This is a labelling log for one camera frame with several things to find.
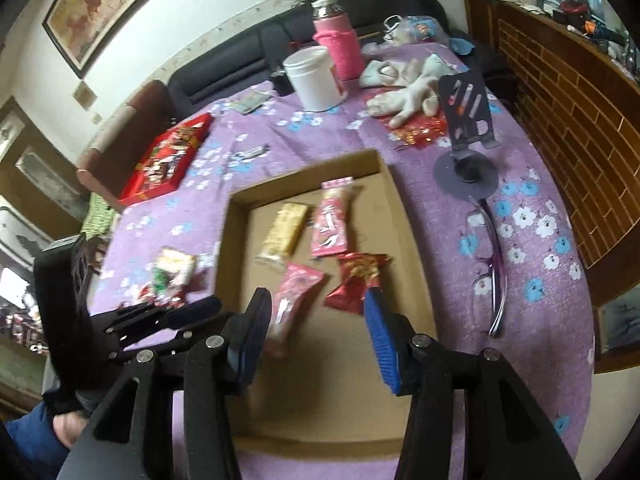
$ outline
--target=white plastic container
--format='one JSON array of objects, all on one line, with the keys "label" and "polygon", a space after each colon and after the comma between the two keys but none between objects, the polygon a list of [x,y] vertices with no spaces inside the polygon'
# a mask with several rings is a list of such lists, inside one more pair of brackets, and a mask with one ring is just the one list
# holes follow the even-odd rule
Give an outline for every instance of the white plastic container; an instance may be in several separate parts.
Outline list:
[{"label": "white plastic container", "polygon": [[327,47],[302,48],[282,65],[307,112],[324,112],[347,98],[348,92]]}]

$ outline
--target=metal bolt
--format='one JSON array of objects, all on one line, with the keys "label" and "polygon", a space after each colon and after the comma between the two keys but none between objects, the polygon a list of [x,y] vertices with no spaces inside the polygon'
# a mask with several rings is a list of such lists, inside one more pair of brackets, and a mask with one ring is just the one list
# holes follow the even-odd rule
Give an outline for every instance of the metal bolt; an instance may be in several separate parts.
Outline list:
[{"label": "metal bolt", "polygon": [[205,345],[207,345],[207,348],[218,348],[224,343],[225,338],[223,338],[221,335],[212,335],[210,337],[207,337],[207,340],[205,341]]},{"label": "metal bolt", "polygon": [[482,350],[482,356],[487,361],[495,362],[500,360],[502,354],[495,348],[485,348],[484,350]]},{"label": "metal bolt", "polygon": [[154,358],[154,353],[151,350],[141,350],[136,355],[136,361],[139,363],[148,363]]},{"label": "metal bolt", "polygon": [[426,334],[416,334],[411,339],[411,343],[418,348],[426,348],[431,344],[431,338]]}]

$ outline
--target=hand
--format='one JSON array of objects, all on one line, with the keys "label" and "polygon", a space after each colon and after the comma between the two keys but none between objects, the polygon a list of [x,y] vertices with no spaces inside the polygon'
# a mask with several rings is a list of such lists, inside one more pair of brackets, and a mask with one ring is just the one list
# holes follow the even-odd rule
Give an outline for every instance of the hand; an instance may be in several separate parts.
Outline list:
[{"label": "hand", "polygon": [[60,444],[67,449],[71,449],[88,423],[89,419],[81,415],[80,412],[56,415],[53,417],[53,432],[56,434]]}]

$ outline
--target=blue sleeve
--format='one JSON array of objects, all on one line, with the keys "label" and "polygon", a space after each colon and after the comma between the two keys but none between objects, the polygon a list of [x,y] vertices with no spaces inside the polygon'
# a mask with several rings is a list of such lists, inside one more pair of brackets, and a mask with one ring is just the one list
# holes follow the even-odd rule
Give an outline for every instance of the blue sleeve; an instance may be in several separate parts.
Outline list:
[{"label": "blue sleeve", "polygon": [[56,480],[69,450],[53,432],[43,402],[28,415],[5,423],[7,433],[40,480]]}]

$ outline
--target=brown cardboard tray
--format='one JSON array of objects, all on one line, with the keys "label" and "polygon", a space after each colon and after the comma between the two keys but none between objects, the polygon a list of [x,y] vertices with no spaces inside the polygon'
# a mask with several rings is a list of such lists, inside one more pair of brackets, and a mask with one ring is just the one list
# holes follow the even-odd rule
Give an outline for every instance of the brown cardboard tray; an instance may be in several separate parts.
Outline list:
[{"label": "brown cardboard tray", "polygon": [[[416,332],[436,336],[431,297],[414,235],[393,178],[375,150],[363,150],[285,174],[234,193],[220,245],[214,293],[229,310],[244,309],[254,290],[272,296],[282,275],[255,261],[285,202],[318,205],[326,180],[353,176],[349,225],[357,251],[386,253],[382,270],[388,304]],[[263,355],[246,395],[229,403],[236,444],[281,456],[348,460],[399,454],[410,398],[383,383],[362,316],[322,305],[340,283],[337,260],[310,260],[311,227],[303,229],[293,261],[329,275],[303,309],[284,359]]]}]

